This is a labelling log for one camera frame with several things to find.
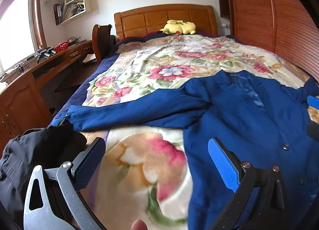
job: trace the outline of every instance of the blue gripper pad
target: blue gripper pad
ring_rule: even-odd
[[[319,99],[312,97],[312,96],[308,96],[307,97],[307,103],[309,106],[312,106],[316,109],[319,109]]]
[[[74,189],[76,191],[86,188],[89,184],[92,175],[105,154],[105,147],[104,140],[100,139],[96,141],[93,148],[86,154],[84,160],[75,171]]]
[[[218,169],[226,187],[233,192],[236,192],[239,187],[238,171],[214,139],[208,141],[208,153]]]

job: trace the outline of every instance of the black cloth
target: black cloth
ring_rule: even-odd
[[[319,142],[319,125],[314,121],[311,121],[307,125],[307,135],[315,141]]]
[[[0,159],[0,201],[21,229],[33,168],[56,168],[66,160],[73,161],[86,142],[72,124],[30,129],[8,142]]]

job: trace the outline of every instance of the bright window light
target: bright window light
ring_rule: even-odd
[[[14,0],[0,20],[0,66],[6,71],[34,52],[28,0]]]

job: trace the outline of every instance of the blue suit jacket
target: blue suit jacket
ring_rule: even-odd
[[[296,90],[246,71],[220,71],[131,102],[71,106],[53,124],[67,117],[77,131],[131,124],[183,128],[194,182],[189,229],[209,227],[233,195],[208,154],[208,141],[218,137],[241,161],[257,168],[280,167],[295,225],[308,209],[311,194],[319,190],[319,143],[306,134],[308,95],[319,95],[313,78]]]

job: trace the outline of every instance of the floral blanket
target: floral blanket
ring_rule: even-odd
[[[223,36],[167,36],[125,43],[117,52],[110,69],[90,82],[84,106],[132,101],[221,69],[245,69],[294,88],[304,84],[277,55]],[[129,126],[83,134],[89,143],[106,141],[106,154],[82,194],[107,229],[129,229],[137,218],[149,230],[187,229],[192,179],[182,130]]]

